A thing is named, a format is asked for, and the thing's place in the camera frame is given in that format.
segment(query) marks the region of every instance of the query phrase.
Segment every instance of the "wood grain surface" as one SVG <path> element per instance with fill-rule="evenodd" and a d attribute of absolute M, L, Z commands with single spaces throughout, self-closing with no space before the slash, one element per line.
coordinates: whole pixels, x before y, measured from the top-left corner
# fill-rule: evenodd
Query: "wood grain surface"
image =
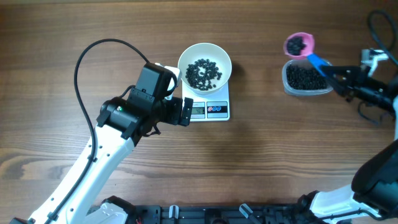
<path fill-rule="evenodd" d="M 323 58 L 357 65 L 361 49 L 376 47 L 367 13 L 385 9 L 396 16 L 397 8 L 393 0 L 0 6 L 0 223 L 29 217 L 83 150 L 90 133 L 73 71 L 83 49 L 103 38 L 125 40 L 150 61 L 171 66 L 190 45 L 211 42 L 229 53 L 233 73 L 228 122 L 160 124 L 162 135 L 140 141 L 96 203 L 111 195 L 136 205 L 290 203 L 350 184 L 358 168 L 390 144 L 394 125 L 365 121 L 358 101 L 349 104 L 336 93 L 286 95 L 282 44 L 294 32 L 309 32 Z M 121 44 L 88 52 L 78 81 L 93 122 L 104 101 L 136 82 L 143 65 Z M 395 71 L 384 62 L 376 78 L 389 80 Z"/>

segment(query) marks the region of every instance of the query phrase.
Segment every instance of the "scale platform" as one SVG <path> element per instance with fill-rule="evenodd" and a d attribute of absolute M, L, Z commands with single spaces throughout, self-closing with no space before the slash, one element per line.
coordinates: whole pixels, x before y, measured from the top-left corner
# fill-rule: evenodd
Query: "scale platform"
<path fill-rule="evenodd" d="M 191 122 L 229 120 L 228 82 L 214 93 L 197 95 L 182 83 L 182 97 L 193 99 Z"/>

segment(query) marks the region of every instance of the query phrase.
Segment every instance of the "black cable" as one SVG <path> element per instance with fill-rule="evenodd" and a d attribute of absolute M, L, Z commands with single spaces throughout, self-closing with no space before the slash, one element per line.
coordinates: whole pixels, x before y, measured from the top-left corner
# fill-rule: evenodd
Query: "black cable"
<path fill-rule="evenodd" d="M 85 106 L 83 104 L 83 101 L 81 100 L 79 88 L 78 88 L 78 85 L 77 85 L 77 74 L 78 74 L 78 70 L 79 70 L 79 66 L 80 66 L 81 60 L 83 59 L 83 57 L 85 56 L 87 51 L 89 51 L 89 49 L 91 49 L 92 47 L 94 47 L 94 46 L 96 46 L 96 45 L 98 45 L 100 43 L 104 43 L 104 42 L 117 42 L 117 43 L 124 44 L 124 45 L 130 47 L 131 49 L 135 50 L 147 63 L 149 62 L 148 59 L 138 49 L 136 49 L 133 45 L 131 45 L 131 44 L 129 44 L 129 43 L 123 41 L 123 40 L 118 40 L 118 39 L 103 39 L 103 40 L 96 41 L 96 42 L 90 44 L 90 46 L 88 46 L 81 53 L 81 55 L 80 55 L 80 57 L 79 57 L 79 59 L 77 60 L 77 63 L 76 63 L 73 84 L 75 86 L 76 97 L 77 97 L 77 100 L 79 101 L 80 108 L 81 108 L 81 110 L 82 110 L 82 112 L 83 112 L 83 114 L 84 114 L 84 116 L 86 118 L 86 121 L 87 121 L 87 124 L 88 124 L 88 128 L 90 129 L 90 134 L 91 134 L 91 154 L 90 154 L 90 157 L 88 158 L 88 161 L 87 161 L 87 164 L 86 164 L 85 168 L 83 169 L 83 172 L 80 174 L 80 176 L 77 179 L 76 183 L 72 186 L 72 188 L 69 190 L 69 192 L 67 193 L 65 198 L 63 198 L 63 200 L 61 201 L 61 203 L 56 207 L 54 212 L 52 212 L 51 216 L 49 216 L 49 219 L 47 219 L 45 224 L 49 224 L 50 222 L 52 222 L 55 219 L 55 217 L 58 215 L 58 213 L 61 210 L 61 208 L 66 204 L 66 202 L 72 196 L 72 194 L 74 193 L 76 188 L 79 186 L 79 184 L 84 179 L 86 173 L 90 169 L 90 166 L 91 166 L 91 163 L 93 162 L 93 159 L 95 158 L 96 136 L 95 136 L 94 127 L 93 127 L 93 125 L 91 123 L 90 117 L 88 116 L 87 110 L 86 110 L 86 108 L 85 108 Z"/>
<path fill-rule="evenodd" d="M 358 209 L 356 211 L 346 212 L 346 213 L 342 213 L 342 214 L 339 214 L 339 215 L 329 215 L 327 217 L 317 218 L 317 220 L 326 220 L 326 219 L 332 220 L 334 218 L 347 217 L 349 215 L 357 215 L 357 214 L 359 215 L 361 213 L 366 213 L 371 218 L 373 218 L 374 220 L 377 220 L 377 221 L 383 221 L 383 220 L 386 219 L 386 217 L 377 217 L 377 216 L 373 215 L 371 212 L 369 212 L 368 210 Z"/>
<path fill-rule="evenodd" d="M 392 41 L 391 41 L 391 44 L 390 44 L 390 46 L 389 46 L 388 48 L 383 44 L 383 42 L 381 42 L 381 40 L 380 40 L 378 34 L 377 34 L 376 31 L 374 30 L 374 27 L 373 27 L 373 17 L 374 17 L 376 14 L 382 15 L 382 16 L 387 20 L 387 22 L 390 24 L 390 26 L 391 26 L 391 30 L 392 30 Z M 374 10 L 374 11 L 371 11 L 371 12 L 369 13 L 369 15 L 368 15 L 368 27 L 369 27 L 369 30 L 371 31 L 373 40 L 374 40 L 374 41 L 378 44 L 378 46 L 384 51 L 384 53 L 386 53 L 386 54 L 388 55 L 388 57 L 392 60 L 392 62 L 398 67 L 398 60 L 397 60 L 397 59 L 391 54 L 391 52 L 390 52 L 390 51 L 395 47 L 396 40 L 397 40 L 397 26 L 396 26 L 396 23 L 394 22 L 393 18 L 392 18 L 388 13 L 386 13 L 386 12 L 383 11 L 383 10 Z"/>
<path fill-rule="evenodd" d="M 129 87 L 127 87 L 126 88 L 126 90 L 122 93 L 122 95 L 120 95 L 119 97 L 120 98 L 123 98 L 124 96 L 126 96 L 126 94 L 131 90 L 131 88 L 135 88 L 136 86 L 135 85 L 131 85 L 131 86 L 129 86 Z"/>

